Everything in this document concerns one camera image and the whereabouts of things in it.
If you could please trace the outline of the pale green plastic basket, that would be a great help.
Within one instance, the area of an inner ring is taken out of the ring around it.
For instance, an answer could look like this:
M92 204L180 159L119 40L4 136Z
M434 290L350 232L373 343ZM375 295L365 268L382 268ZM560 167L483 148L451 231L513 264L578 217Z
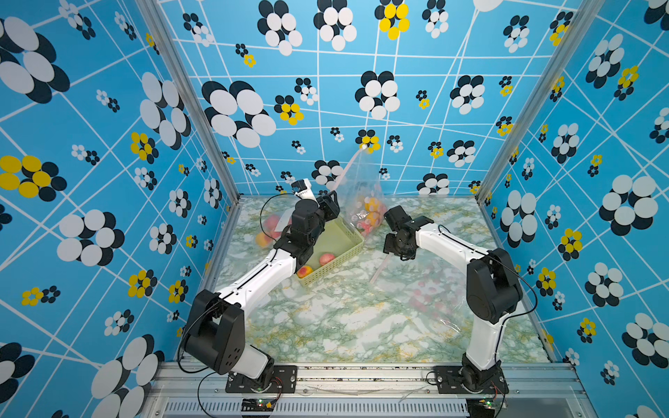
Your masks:
M308 266L311 271L303 277L298 274L295 276L303 287L310 287L360 254L363 243L363 236L347 221L342 218L330 221L315 244L313 255L303 267ZM321 266L319 258L325 253L334 254L336 259L326 266Z

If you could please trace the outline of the clear zip-top bag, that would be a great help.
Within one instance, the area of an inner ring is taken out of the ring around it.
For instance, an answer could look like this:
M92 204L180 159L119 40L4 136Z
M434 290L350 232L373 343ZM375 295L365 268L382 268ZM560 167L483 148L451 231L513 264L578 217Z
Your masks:
M262 204L259 213L260 231L255 237L258 247L265 249L279 240L283 230L292 223L296 201L293 195L284 193L272 196Z

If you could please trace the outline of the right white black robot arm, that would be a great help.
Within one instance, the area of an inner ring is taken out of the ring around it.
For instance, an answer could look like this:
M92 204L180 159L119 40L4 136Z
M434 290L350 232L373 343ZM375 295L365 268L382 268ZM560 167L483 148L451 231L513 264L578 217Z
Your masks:
M510 254L471 244L433 219L409 216L400 206L385 212L384 219L390 227L383 245L385 254L412 261L422 249L465 274L465 299L474 320L456 381L471 393L493 387L508 394L498 351L506 322L519 316L517 308L524 298Z

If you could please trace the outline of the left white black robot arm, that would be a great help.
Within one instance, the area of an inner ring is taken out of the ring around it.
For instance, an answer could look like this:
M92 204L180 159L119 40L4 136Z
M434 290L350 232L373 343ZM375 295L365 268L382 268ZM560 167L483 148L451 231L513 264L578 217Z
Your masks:
M246 343L245 316L275 287L306 266L326 224L339 214L335 191L317 198L301 193L291 223L263 261L231 285L197 294L182 332L178 357L191 355L216 374L241 374L266 388L273 379L275 360Z

